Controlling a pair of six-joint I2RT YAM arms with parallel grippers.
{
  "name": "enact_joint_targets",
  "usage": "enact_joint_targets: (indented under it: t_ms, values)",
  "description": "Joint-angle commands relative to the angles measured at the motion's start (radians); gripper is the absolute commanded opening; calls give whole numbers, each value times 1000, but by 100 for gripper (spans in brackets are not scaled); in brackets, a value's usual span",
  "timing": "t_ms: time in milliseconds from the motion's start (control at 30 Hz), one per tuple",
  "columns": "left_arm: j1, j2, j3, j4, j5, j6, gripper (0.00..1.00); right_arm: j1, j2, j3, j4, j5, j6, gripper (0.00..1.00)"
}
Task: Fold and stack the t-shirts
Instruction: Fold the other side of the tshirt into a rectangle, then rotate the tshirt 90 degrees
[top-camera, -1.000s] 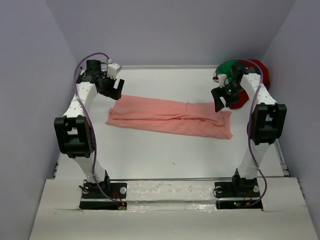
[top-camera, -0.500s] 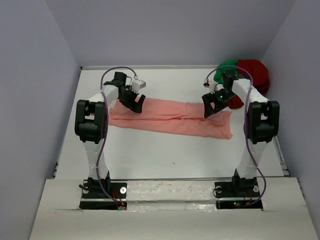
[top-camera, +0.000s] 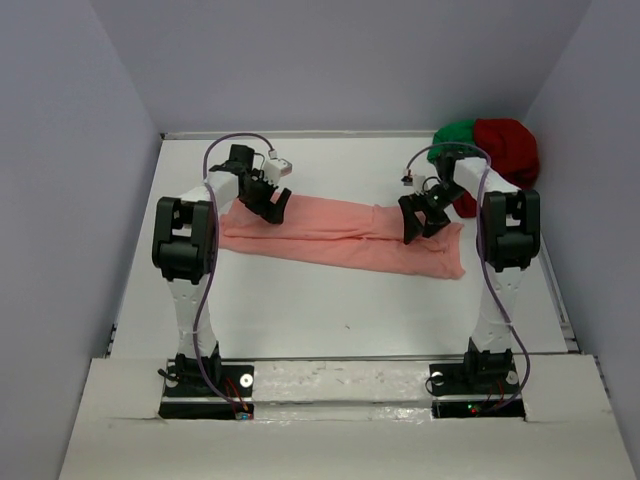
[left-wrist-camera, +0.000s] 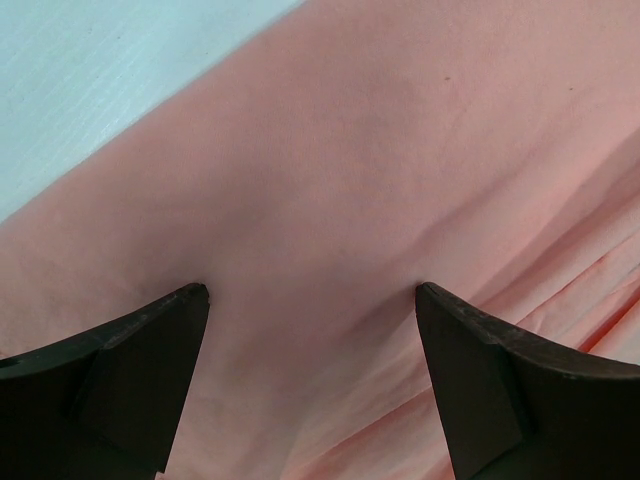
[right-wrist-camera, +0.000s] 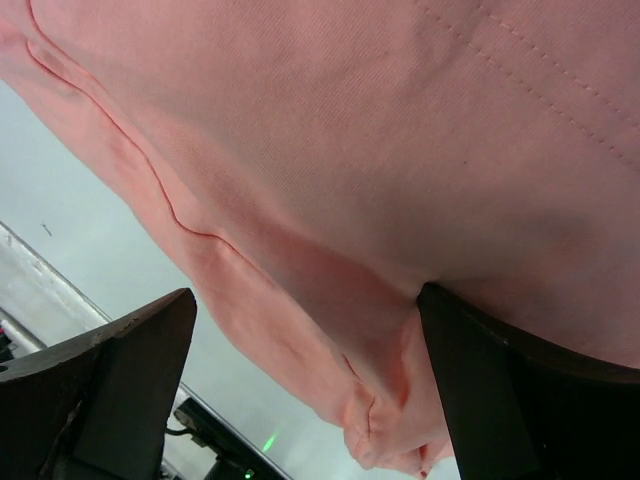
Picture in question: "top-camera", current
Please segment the pink t shirt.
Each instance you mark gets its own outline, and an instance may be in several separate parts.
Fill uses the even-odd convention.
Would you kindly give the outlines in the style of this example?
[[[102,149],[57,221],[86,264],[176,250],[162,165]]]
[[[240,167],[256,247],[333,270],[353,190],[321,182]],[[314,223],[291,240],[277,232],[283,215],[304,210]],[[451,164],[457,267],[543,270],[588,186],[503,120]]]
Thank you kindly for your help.
[[[459,248],[463,225],[453,223],[406,245],[398,206],[293,195],[284,222],[273,225],[235,201],[220,225],[221,247],[236,253],[444,280],[465,275]]]

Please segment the red t shirt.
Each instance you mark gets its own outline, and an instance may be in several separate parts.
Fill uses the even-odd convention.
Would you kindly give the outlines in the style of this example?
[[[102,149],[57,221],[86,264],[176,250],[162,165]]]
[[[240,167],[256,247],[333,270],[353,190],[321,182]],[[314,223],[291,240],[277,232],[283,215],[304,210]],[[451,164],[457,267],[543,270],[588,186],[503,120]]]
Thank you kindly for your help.
[[[491,156],[492,168],[521,189],[532,189],[540,172],[534,135],[515,119],[475,120],[474,145]]]

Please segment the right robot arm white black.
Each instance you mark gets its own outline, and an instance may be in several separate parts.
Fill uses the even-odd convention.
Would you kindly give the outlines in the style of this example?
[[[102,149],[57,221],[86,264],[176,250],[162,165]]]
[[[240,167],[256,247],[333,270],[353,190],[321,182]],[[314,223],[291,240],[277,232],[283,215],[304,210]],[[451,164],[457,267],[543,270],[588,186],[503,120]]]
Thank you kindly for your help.
[[[526,270],[540,252],[540,196],[503,178],[484,150],[459,142],[439,145],[434,177],[405,167],[412,193],[399,198],[403,241],[431,238],[449,226],[446,210],[464,194],[476,202],[476,251],[484,279],[478,319],[461,361],[430,367],[425,383],[435,397],[500,395],[517,398],[529,375],[519,374],[513,349],[524,345],[513,315]]]

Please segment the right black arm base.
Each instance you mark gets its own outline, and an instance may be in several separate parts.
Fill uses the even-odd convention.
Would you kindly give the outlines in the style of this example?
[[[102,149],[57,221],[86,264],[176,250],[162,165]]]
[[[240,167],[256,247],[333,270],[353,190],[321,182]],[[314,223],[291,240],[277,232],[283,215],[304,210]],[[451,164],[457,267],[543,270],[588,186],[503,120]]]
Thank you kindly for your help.
[[[436,420],[524,420],[526,413],[519,387],[514,363],[503,372],[474,378],[466,375],[462,363],[436,363],[429,366],[425,380],[425,389],[432,398],[432,417]]]

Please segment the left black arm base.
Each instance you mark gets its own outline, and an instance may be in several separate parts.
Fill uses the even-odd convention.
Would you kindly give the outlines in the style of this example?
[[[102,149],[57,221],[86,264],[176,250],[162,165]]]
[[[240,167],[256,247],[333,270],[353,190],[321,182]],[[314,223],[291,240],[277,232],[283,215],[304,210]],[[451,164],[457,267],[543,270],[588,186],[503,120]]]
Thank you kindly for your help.
[[[166,420],[245,421],[254,418],[255,367],[246,363],[223,363],[217,389],[219,396],[202,379],[178,380],[173,360],[159,369],[163,390],[159,416]]]

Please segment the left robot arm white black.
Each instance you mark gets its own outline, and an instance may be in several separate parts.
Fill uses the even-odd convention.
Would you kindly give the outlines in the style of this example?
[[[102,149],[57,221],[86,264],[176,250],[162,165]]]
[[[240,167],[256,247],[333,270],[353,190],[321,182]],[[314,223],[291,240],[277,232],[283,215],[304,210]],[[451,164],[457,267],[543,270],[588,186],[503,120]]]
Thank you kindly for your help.
[[[219,209],[239,201],[267,223],[282,224],[291,191],[279,190],[278,184],[292,164],[270,149],[255,166],[256,151],[239,144],[221,164],[211,166],[210,153],[205,151],[200,186],[178,197],[164,196],[156,205],[152,263],[169,287],[179,334],[174,369],[160,373],[198,394],[235,404],[236,398],[220,390],[223,365],[208,307],[220,249]]]

